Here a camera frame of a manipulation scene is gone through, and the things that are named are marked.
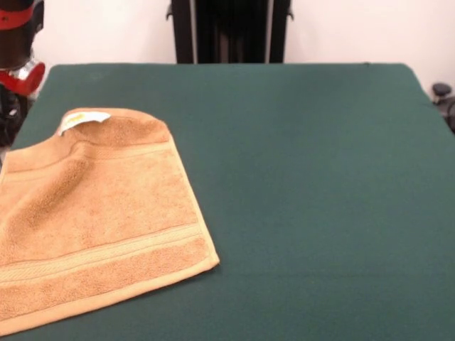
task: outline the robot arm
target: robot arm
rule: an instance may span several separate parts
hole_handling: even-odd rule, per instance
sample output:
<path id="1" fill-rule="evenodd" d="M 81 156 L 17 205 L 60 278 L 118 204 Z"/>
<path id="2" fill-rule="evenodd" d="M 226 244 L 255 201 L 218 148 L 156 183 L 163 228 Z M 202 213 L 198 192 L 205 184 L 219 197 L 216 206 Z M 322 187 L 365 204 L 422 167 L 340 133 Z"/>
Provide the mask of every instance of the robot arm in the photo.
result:
<path id="1" fill-rule="evenodd" d="M 43 80 L 32 49 L 43 17 L 44 0 L 0 0 L 0 148 L 12 144 Z"/>

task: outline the tabletop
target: tabletop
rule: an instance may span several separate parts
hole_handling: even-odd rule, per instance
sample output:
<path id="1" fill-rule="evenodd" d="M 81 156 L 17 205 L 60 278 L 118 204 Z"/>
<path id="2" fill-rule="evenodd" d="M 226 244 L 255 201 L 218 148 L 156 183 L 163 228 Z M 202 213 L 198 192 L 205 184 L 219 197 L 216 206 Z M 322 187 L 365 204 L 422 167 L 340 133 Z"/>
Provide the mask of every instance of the tabletop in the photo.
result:
<path id="1" fill-rule="evenodd" d="M 61 65 L 14 148 L 76 107 L 168 124 L 221 263 L 6 341 L 455 340 L 455 145 L 407 66 Z"/>

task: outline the brown towel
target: brown towel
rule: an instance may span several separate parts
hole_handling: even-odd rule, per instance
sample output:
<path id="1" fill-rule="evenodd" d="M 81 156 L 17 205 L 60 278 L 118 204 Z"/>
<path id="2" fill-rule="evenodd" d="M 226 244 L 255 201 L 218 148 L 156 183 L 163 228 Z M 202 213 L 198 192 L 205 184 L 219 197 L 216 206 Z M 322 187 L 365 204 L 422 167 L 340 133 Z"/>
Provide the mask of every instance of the brown towel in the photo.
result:
<path id="1" fill-rule="evenodd" d="M 102 308 L 219 262 L 172 136 L 127 109 L 6 155 L 0 336 Z"/>

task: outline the black knob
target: black knob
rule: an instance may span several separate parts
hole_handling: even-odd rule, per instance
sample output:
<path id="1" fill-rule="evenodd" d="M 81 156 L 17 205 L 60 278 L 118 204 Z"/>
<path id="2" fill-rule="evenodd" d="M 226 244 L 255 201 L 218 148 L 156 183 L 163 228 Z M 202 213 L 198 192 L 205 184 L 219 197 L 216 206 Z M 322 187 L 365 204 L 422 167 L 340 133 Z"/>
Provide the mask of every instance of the black knob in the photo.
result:
<path id="1" fill-rule="evenodd" d="M 438 97 L 445 97 L 452 92 L 452 88 L 448 84 L 436 83 L 433 84 L 433 93 Z"/>

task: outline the black cylinder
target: black cylinder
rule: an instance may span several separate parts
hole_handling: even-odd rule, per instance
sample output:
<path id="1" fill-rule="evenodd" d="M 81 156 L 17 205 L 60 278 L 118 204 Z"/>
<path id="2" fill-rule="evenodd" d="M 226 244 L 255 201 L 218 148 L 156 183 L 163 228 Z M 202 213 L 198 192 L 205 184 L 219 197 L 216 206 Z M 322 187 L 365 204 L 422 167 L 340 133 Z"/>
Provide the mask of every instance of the black cylinder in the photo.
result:
<path id="1" fill-rule="evenodd" d="M 0 10 L 7 12 L 23 11 L 32 5 L 33 0 L 0 0 Z M 35 31 L 33 17 L 17 28 L 0 29 L 0 69 L 14 69 L 28 62 Z"/>

